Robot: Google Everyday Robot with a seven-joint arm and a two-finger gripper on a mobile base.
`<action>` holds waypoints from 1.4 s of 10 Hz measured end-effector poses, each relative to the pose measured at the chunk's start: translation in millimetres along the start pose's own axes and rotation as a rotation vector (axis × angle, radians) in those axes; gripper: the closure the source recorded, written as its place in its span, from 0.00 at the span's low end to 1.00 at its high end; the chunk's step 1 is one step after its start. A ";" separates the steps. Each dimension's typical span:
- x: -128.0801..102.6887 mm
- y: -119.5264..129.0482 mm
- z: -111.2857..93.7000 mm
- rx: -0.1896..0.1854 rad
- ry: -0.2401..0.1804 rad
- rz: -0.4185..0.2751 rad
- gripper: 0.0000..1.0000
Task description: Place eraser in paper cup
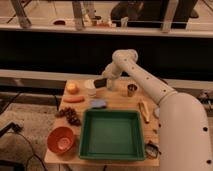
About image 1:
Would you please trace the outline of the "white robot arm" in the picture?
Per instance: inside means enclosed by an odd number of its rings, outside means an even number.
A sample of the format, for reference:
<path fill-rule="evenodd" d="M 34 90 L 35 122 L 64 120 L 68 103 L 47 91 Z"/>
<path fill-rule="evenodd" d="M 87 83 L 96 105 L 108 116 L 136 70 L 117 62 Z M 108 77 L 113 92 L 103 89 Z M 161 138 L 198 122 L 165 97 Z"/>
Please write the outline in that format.
<path fill-rule="evenodd" d="M 126 72 L 159 106 L 159 171 L 213 171 L 206 111 L 194 96 L 176 91 L 136 64 L 134 49 L 116 50 L 102 72 L 115 80 Z"/>

